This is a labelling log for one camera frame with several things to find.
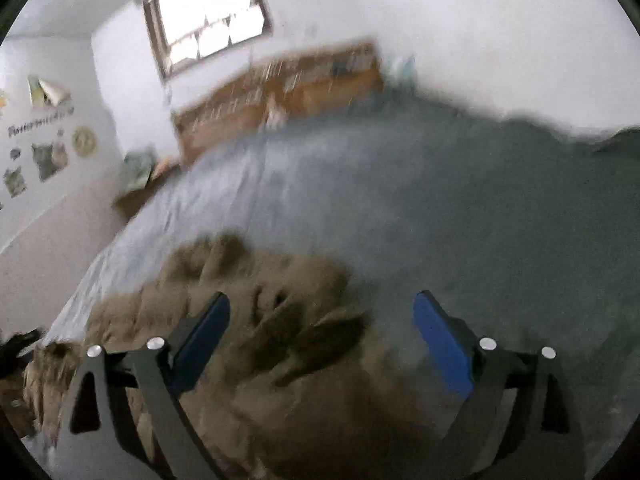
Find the grey cats wall sticker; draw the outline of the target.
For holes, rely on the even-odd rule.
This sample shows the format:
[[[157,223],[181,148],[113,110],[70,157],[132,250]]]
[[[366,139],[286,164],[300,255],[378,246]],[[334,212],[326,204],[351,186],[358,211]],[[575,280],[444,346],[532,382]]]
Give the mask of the grey cats wall sticker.
[[[32,160],[41,182],[47,181],[68,165],[66,146],[62,142],[32,144]]]

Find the wooden framed window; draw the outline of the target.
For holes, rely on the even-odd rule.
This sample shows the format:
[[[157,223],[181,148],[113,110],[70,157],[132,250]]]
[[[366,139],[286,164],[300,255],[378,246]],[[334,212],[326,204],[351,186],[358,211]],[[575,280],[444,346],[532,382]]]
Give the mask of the wooden framed window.
[[[160,78],[268,36],[265,0],[140,0]]]

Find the brown puffer jacket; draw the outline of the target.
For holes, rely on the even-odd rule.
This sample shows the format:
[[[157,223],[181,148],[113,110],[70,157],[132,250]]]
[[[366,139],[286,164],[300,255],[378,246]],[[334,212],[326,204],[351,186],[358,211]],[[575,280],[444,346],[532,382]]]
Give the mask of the brown puffer jacket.
[[[24,398],[58,440],[82,352],[134,350],[230,301],[230,322],[180,403],[233,479],[411,479],[437,443],[398,359],[323,256],[256,252],[232,233],[176,250],[136,292],[95,304],[81,340],[37,347]]]

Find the dark wooden nightstand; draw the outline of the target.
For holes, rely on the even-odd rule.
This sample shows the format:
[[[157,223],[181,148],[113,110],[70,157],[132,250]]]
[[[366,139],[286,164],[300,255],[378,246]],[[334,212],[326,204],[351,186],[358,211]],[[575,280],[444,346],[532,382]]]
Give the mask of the dark wooden nightstand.
[[[160,162],[151,172],[143,188],[136,188],[118,196],[112,207],[124,220],[130,221],[171,178],[181,174],[181,170],[181,165],[174,160]]]

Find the green bag on nightstand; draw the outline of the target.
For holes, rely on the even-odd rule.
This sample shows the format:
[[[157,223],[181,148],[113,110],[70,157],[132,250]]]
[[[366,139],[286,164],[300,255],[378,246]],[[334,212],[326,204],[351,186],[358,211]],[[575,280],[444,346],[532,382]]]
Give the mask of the green bag on nightstand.
[[[128,152],[122,161],[120,183],[122,194],[142,190],[149,183],[157,164],[157,154],[152,146]]]

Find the grey plush bed blanket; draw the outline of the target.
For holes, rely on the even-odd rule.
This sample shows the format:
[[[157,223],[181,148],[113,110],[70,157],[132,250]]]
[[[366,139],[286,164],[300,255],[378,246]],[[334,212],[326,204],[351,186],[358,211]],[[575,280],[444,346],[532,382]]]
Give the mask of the grey plush bed blanket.
[[[420,396],[437,443],[462,397],[413,319],[428,290],[500,348],[554,350],[586,474],[630,445],[639,416],[639,135],[588,141],[399,92],[260,129],[165,184],[94,260],[44,343],[81,340],[91,308],[136,292],[178,249],[232,233],[256,252],[335,259]],[[145,457],[166,463],[126,391]]]

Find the yellow flower cat sticker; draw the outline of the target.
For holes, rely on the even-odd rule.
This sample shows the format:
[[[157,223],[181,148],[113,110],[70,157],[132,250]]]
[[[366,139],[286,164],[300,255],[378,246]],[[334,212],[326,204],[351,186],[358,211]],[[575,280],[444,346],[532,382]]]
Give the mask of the yellow flower cat sticker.
[[[98,137],[89,127],[81,126],[73,132],[72,145],[79,157],[87,158],[98,149]]]

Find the brown wooden headboard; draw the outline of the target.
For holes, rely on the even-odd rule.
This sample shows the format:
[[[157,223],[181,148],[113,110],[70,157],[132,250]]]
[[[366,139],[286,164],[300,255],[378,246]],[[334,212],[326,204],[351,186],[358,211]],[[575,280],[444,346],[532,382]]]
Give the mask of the brown wooden headboard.
[[[221,142],[340,110],[383,86],[378,49],[371,41],[252,65],[171,115],[181,160],[191,166]]]

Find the peeling paper wall poster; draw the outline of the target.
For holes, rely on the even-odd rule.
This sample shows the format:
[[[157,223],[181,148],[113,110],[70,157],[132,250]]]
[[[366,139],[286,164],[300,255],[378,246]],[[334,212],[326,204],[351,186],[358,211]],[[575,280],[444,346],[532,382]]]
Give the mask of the peeling paper wall poster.
[[[27,83],[33,108],[58,107],[70,100],[70,92],[55,82],[29,75]]]

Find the tabby kitten wall sticker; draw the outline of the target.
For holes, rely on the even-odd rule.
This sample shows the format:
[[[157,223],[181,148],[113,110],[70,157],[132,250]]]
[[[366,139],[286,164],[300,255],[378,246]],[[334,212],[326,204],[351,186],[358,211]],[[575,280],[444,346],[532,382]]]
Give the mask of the tabby kitten wall sticker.
[[[26,181],[21,167],[7,169],[3,175],[3,182],[11,198],[20,196],[27,190]]]

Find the plaid pillow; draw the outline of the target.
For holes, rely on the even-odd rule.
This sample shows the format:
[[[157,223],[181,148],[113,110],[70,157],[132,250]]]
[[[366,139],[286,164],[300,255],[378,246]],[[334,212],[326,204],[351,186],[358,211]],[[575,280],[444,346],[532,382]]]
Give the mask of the plaid pillow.
[[[415,92],[418,76],[416,76],[416,59],[414,56],[395,56],[390,58],[385,64],[384,79],[386,86],[390,86],[390,88]]]

